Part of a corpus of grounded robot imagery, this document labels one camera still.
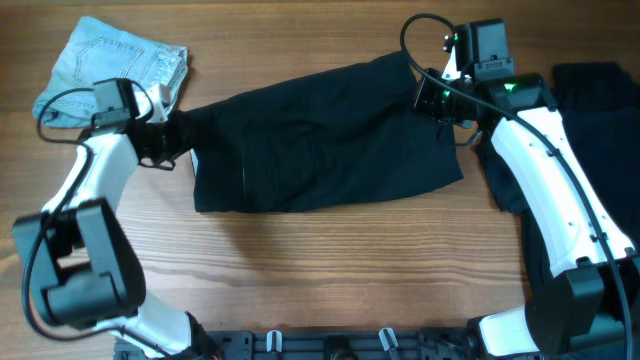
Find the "black shorts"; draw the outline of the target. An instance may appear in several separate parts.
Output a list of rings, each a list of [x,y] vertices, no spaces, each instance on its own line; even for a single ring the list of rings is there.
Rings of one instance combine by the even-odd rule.
[[[176,114],[199,212],[305,212],[416,196],[462,178],[450,127],[413,109],[394,52]]]

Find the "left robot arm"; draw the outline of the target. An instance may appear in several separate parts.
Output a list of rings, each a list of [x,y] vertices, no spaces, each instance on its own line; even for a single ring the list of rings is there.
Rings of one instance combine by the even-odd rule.
[[[217,359],[219,349],[188,312],[151,294],[116,209],[137,167],[171,171],[185,148],[168,116],[171,95],[156,84],[112,78],[89,92],[97,109],[73,144],[76,161],[38,213],[20,217],[13,237],[23,264],[22,308],[40,336],[75,342],[102,333],[138,347],[148,359]]]

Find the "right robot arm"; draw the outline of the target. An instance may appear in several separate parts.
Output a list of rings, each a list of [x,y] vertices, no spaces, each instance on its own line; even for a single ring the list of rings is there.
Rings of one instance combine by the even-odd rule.
[[[448,30],[447,65],[421,70],[414,107],[491,142],[537,222],[551,273],[522,306],[469,322],[469,356],[553,358],[621,343],[632,358],[639,254],[576,159],[549,86],[515,73],[501,19]]]

